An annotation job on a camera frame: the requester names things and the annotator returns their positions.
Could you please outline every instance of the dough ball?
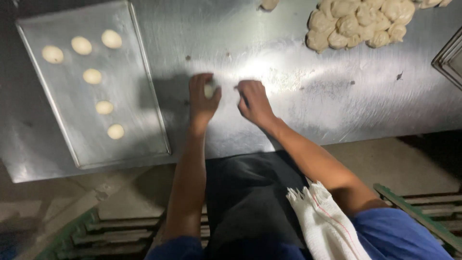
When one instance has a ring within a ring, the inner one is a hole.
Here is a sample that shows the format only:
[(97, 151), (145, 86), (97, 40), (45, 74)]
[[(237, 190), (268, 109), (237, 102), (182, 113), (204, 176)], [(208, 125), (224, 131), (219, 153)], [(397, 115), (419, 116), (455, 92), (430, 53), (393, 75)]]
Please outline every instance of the dough ball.
[(388, 29), (388, 35), (390, 36), (390, 42), (403, 42), (403, 37), (406, 34), (405, 25), (394, 23)]
[(390, 36), (386, 31), (376, 31), (374, 37), (366, 42), (371, 48), (380, 48), (390, 43)]
[(331, 33), (335, 30), (335, 19), (334, 21), (330, 21), (327, 19), (326, 15), (319, 11), (314, 10), (311, 12), (310, 21), (308, 22), (308, 28), (310, 30), (315, 30), (317, 32), (325, 32), (326, 34)]
[(332, 8), (332, 2), (334, 0), (321, 0), (319, 3), (319, 10), (324, 13), (327, 20), (333, 21), (335, 18), (332, 16), (330, 9)]
[(101, 36), (104, 45), (111, 49), (118, 49), (122, 46), (122, 38), (113, 30), (105, 30)]
[(402, 25), (407, 25), (412, 20), (412, 16), (414, 16), (415, 5), (413, 2), (411, 2), (411, 0), (404, 0), (401, 2), (400, 6), (401, 13), (395, 22)]
[(101, 82), (101, 72), (94, 68), (89, 68), (84, 72), (84, 80), (90, 84), (98, 84)]
[(206, 84), (204, 86), (204, 95), (206, 99), (212, 99), (214, 93), (215, 93), (215, 89), (211, 85)]
[(341, 35), (351, 37), (359, 31), (358, 19), (353, 13), (346, 15), (337, 21), (337, 28)]
[(369, 26), (360, 26), (359, 27), (359, 37), (361, 41), (368, 41), (374, 37), (376, 31), (376, 23), (373, 23)]
[(42, 49), (43, 58), (49, 63), (58, 64), (64, 60), (62, 50), (53, 45), (47, 45)]
[(72, 49), (78, 54), (88, 55), (91, 52), (91, 43), (82, 36), (74, 37), (71, 41)]
[(337, 0), (332, 3), (331, 13), (334, 18), (340, 18), (356, 11), (361, 0)]
[(332, 48), (339, 50), (347, 46), (348, 38), (337, 33), (337, 30), (334, 30), (329, 37), (327, 38), (329, 41), (329, 46)]
[(385, 0), (363, 0), (363, 3), (370, 4), (375, 10), (379, 10)]
[(361, 42), (361, 38), (359, 37), (359, 34), (355, 34), (348, 38), (346, 47), (351, 49), (353, 47), (356, 47), (360, 42)]
[(329, 41), (327, 41), (328, 34), (310, 30), (307, 36), (306, 45), (308, 48), (315, 50), (319, 54), (329, 48)]
[(99, 101), (98, 103), (96, 103), (95, 107), (96, 112), (102, 115), (110, 114), (114, 110), (114, 106), (109, 101)]
[(267, 11), (271, 11), (279, 4), (279, 0), (261, 0), (261, 7)]
[(108, 128), (108, 136), (112, 139), (120, 139), (125, 134), (123, 127), (119, 124), (113, 124)]
[(376, 31), (385, 31), (391, 26), (390, 20), (381, 12), (377, 11)]
[(439, 3), (439, 7), (446, 7), (450, 2), (452, 2), (452, 0), (443, 0)]
[(423, 0), (423, 2), (419, 5), (420, 9), (432, 8), (437, 6), (441, 0)]
[(362, 26), (368, 26), (377, 20), (377, 11), (369, 3), (362, 2), (356, 12), (358, 22)]
[(390, 21), (395, 21), (401, 15), (402, 0), (385, 0), (380, 9)]

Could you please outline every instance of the concrete floor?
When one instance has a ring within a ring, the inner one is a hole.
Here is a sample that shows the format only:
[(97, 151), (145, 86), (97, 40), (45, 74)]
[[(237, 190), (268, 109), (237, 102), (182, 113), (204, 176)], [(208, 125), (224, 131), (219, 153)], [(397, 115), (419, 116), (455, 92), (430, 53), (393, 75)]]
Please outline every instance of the concrete floor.
[[(370, 187), (380, 183), (399, 195), (456, 192), (460, 187), (458, 173), (406, 140), (384, 138), (325, 149)], [(166, 165), (13, 184), (0, 166), (0, 232), (21, 230), (23, 248), (28, 248), (40, 241), (43, 246), (49, 234), (93, 206), (102, 219), (160, 216), (173, 169)]]

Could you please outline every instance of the person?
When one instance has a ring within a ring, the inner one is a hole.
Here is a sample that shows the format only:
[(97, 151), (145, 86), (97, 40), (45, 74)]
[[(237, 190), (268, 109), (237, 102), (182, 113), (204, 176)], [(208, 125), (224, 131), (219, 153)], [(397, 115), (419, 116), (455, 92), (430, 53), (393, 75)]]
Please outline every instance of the person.
[[(326, 150), (292, 130), (271, 109), (259, 81), (239, 82), (241, 114), (284, 151), (205, 161), (207, 125), (221, 89), (211, 99), (204, 85), (212, 74), (190, 79), (190, 123), (173, 180), (163, 244), (146, 260), (312, 259), (287, 188), (302, 190), (306, 178), (319, 181), (351, 219), (373, 260), (452, 259), (423, 226), (380, 200)], [(207, 198), (210, 240), (201, 246), (201, 214)]]

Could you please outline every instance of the forearm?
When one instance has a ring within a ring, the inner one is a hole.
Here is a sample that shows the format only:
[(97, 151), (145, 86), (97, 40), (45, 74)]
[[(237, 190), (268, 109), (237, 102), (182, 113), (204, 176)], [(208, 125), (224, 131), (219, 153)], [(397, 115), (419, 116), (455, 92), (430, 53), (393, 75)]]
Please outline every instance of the forearm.
[(189, 128), (185, 151), (175, 169), (164, 239), (201, 235), (206, 186), (204, 140), (205, 131)]
[(320, 181), (347, 215), (368, 208), (386, 206), (350, 170), (322, 147), (301, 136), (281, 119), (266, 131), (290, 154), (300, 170), (313, 182)]

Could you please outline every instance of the white towel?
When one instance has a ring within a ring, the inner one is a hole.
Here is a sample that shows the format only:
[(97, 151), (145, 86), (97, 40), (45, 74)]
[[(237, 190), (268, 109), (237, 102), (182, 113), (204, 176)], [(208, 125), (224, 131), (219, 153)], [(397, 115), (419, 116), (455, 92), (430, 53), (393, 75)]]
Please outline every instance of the white towel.
[(303, 192), (288, 189), (306, 245), (314, 260), (370, 260), (356, 229), (332, 195), (318, 182)]

